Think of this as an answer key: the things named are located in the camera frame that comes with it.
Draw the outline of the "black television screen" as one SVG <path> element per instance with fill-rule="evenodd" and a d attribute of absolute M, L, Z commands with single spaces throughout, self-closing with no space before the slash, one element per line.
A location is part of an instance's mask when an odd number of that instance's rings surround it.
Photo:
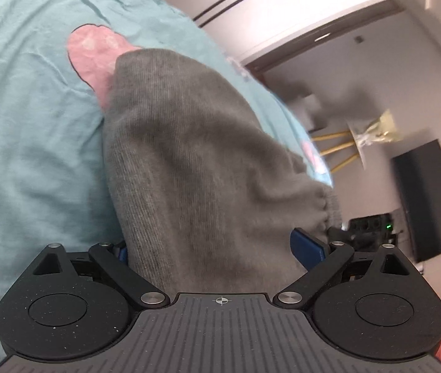
<path fill-rule="evenodd" d="M 441 254 L 441 146 L 432 140 L 392 158 L 417 263 Z"/>

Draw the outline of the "round table with yellow legs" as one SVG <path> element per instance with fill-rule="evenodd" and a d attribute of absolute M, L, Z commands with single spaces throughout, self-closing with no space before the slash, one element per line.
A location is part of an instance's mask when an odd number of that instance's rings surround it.
<path fill-rule="evenodd" d="M 348 164 L 351 164 L 357 160 L 359 160 L 362 163 L 362 167 L 365 168 L 364 148 L 366 146 L 389 144 L 402 140 L 402 134 L 397 129 L 396 122 L 392 112 L 389 109 L 387 109 L 378 118 L 371 120 L 367 126 L 358 127 L 348 123 L 347 127 L 348 129 L 344 131 L 333 132 L 311 138 L 311 140 L 314 142 L 344 139 L 345 137 L 348 138 L 348 140 L 345 142 L 342 142 L 336 146 L 331 146 L 320 152 L 320 155 L 325 157 L 349 148 L 354 149 L 354 153 L 348 158 L 342 160 L 341 163 L 335 165 L 331 169 L 331 173 L 336 173 L 348 166 Z"/>

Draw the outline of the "grey sweatpants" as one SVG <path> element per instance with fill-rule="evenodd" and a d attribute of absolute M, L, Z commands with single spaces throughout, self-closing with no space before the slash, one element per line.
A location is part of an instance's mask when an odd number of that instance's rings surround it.
<path fill-rule="evenodd" d="M 128 52 L 110 97 L 104 162 L 129 264 L 167 295 L 274 294 L 303 273 L 293 229 L 325 239 L 340 225 L 333 189 L 216 71 L 173 51 Z"/>

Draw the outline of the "light blue bed sheet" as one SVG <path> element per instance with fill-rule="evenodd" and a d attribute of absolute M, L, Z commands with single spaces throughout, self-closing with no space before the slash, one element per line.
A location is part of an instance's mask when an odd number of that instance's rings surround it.
<path fill-rule="evenodd" d="M 132 45 L 176 51 L 218 71 L 265 132 L 301 155 L 311 178 L 331 183 L 282 102 L 164 0 L 0 0 L 0 298 L 51 242 L 82 250 L 122 238 L 103 171 L 102 115 L 67 53 L 82 25 L 107 26 Z"/>

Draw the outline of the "black power strip box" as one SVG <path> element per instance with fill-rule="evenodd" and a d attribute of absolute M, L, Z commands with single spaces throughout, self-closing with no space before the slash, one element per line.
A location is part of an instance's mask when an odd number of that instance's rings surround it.
<path fill-rule="evenodd" d="M 375 252 L 383 244 L 397 245 L 391 213 L 350 219 L 348 233 L 350 245 L 359 252 Z"/>

